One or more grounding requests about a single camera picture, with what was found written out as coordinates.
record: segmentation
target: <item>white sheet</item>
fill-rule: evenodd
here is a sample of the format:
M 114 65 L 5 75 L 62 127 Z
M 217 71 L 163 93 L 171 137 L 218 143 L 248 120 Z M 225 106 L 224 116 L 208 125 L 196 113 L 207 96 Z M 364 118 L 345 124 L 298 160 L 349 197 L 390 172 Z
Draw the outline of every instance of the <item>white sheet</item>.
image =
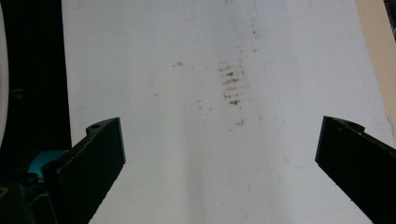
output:
M 314 162 L 322 117 L 393 146 L 352 0 L 64 1 L 73 141 L 120 116 L 92 223 L 371 223 Z

